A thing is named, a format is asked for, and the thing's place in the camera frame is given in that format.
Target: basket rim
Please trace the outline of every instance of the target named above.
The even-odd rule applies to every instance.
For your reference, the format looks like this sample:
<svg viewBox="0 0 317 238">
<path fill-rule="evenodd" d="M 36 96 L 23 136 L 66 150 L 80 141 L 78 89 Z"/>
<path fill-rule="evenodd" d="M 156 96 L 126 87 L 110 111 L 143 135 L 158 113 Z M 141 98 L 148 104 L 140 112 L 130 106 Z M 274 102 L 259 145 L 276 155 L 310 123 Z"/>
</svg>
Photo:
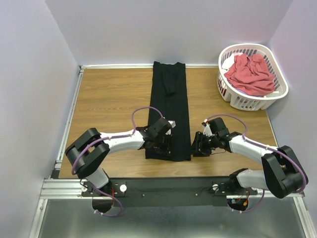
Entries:
<svg viewBox="0 0 317 238">
<path fill-rule="evenodd" d="M 274 60 L 274 63 L 276 64 L 277 66 L 277 69 L 279 70 L 280 74 L 281 74 L 281 78 L 282 80 L 284 81 L 285 85 L 286 85 L 286 90 L 285 92 L 282 94 L 282 95 L 279 95 L 279 96 L 276 96 L 276 97 L 270 97 L 270 98 L 264 98 L 264 97 L 255 97 L 255 96 L 250 96 L 250 95 L 247 95 L 247 94 L 244 94 L 244 93 L 241 93 L 239 92 L 238 90 L 236 90 L 228 81 L 227 81 L 227 78 L 224 76 L 224 73 L 222 73 L 222 70 L 220 70 L 221 68 L 221 57 L 222 55 L 224 54 L 224 52 L 226 52 L 227 50 L 229 50 L 230 48 L 232 47 L 236 47 L 236 46 L 257 46 L 257 47 L 260 47 L 260 48 L 264 48 L 265 50 L 269 51 L 269 53 L 271 54 L 273 60 Z M 255 44 L 255 43 L 242 43 L 242 44 L 235 44 L 235 45 L 231 45 L 231 46 L 228 46 L 226 47 L 225 49 L 223 49 L 219 55 L 219 58 L 218 58 L 218 68 L 219 68 L 219 72 L 221 74 L 221 77 L 223 79 L 223 81 L 225 82 L 226 86 L 230 88 L 230 90 L 232 90 L 233 92 L 235 92 L 236 94 L 238 94 L 239 96 L 241 97 L 244 97 L 244 98 L 248 98 L 248 99 L 252 99 L 252 100 L 257 100 L 257 101 L 271 101 L 271 100 L 277 100 L 277 99 L 281 99 L 281 98 L 284 98 L 287 93 L 288 93 L 288 84 L 284 78 L 284 75 L 274 57 L 274 54 L 273 52 L 266 46 L 264 45 L 261 45 L 261 44 Z"/>
</svg>

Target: metal frame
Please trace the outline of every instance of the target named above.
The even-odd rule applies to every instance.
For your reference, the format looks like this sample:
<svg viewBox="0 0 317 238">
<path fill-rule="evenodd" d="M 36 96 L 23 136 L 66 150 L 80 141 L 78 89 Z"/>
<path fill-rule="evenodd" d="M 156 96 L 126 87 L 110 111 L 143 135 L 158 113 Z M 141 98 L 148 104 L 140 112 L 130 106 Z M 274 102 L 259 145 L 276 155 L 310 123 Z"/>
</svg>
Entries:
<svg viewBox="0 0 317 238">
<path fill-rule="evenodd" d="M 60 148 L 58 151 L 58 155 L 56 158 L 55 168 L 56 170 L 60 170 L 61 162 L 63 159 L 63 152 L 65 150 L 66 141 L 70 129 L 70 124 L 72 121 L 72 117 L 74 114 L 74 109 L 77 101 L 77 96 L 81 84 L 81 80 L 83 77 L 83 72 L 85 68 L 150 68 L 153 64 L 106 64 L 106 65 L 85 65 L 80 67 L 80 72 L 78 76 L 78 82 L 75 88 L 74 97 L 72 100 L 71 108 L 69 111 L 68 119 L 66 122 L 66 126 L 64 129 L 62 141 L 60 144 Z M 195 67 L 218 67 L 217 64 L 187 64 L 188 68 Z M 267 115 L 270 127 L 273 131 L 271 121 Z M 277 144 L 275 134 L 273 131 L 274 140 Z M 37 238 L 40 234 L 42 222 L 44 219 L 44 214 L 46 210 L 46 206 L 49 199 L 110 199 L 108 197 L 82 197 L 81 196 L 81 188 L 82 186 L 79 184 L 79 179 L 45 179 L 43 182 L 43 186 L 40 193 L 40 198 L 38 202 L 38 206 L 36 209 L 36 213 L 34 216 L 34 220 L 32 223 L 31 231 L 29 238 Z M 251 195 L 250 197 L 261 197 L 262 191 L 258 190 L 258 195 Z M 295 206 L 297 208 L 302 227 L 304 229 L 305 235 L 308 238 L 317 238 L 310 215 L 305 207 L 303 197 L 305 195 L 301 194 L 290 194 L 288 197 L 293 197 Z M 236 198 L 240 196 L 227 196 L 227 198 Z M 274 197 L 269 191 L 265 192 L 265 197 Z"/>
</svg>

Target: white cloth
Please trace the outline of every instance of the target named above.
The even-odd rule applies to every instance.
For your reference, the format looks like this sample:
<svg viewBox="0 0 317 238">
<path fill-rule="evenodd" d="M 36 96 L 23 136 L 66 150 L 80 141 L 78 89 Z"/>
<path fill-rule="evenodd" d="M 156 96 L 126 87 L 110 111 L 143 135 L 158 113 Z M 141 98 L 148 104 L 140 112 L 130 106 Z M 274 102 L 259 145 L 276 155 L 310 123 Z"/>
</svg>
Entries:
<svg viewBox="0 0 317 238">
<path fill-rule="evenodd" d="M 227 58 L 223 63 L 221 68 L 223 69 L 223 73 L 227 73 L 229 71 L 229 69 L 231 68 L 231 66 L 234 64 L 234 57 L 235 56 L 240 56 L 243 53 L 233 53 L 230 55 L 229 58 Z"/>
</svg>

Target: black cloth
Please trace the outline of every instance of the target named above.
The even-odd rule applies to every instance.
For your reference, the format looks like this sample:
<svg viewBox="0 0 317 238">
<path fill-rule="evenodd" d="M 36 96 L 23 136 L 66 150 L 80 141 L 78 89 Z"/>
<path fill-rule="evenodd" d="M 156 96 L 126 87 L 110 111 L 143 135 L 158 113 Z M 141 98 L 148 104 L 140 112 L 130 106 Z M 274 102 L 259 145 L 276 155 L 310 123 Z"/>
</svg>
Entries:
<svg viewBox="0 0 317 238">
<path fill-rule="evenodd" d="M 190 160 L 191 140 L 185 64 L 154 62 L 150 106 L 159 109 L 167 120 L 174 120 L 176 127 L 172 129 L 170 156 L 158 154 L 154 149 L 147 149 L 145 157 L 170 161 Z M 159 114 L 150 110 L 148 125 L 158 119 Z"/>
</svg>

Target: black fabric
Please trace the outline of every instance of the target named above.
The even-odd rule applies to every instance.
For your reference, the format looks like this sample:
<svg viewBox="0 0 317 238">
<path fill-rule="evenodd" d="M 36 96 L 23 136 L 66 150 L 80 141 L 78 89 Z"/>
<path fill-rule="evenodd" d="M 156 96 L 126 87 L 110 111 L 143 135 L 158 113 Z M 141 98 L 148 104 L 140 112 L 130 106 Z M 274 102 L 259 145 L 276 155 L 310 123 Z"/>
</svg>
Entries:
<svg viewBox="0 0 317 238">
<path fill-rule="evenodd" d="M 185 64 L 154 62 L 150 106 L 159 109 L 167 120 L 174 120 L 176 127 L 172 129 L 170 156 L 157 154 L 154 149 L 147 149 L 145 157 L 171 161 L 190 160 L 191 140 Z M 158 119 L 159 114 L 150 110 L 148 124 L 153 124 Z"/>
</svg>

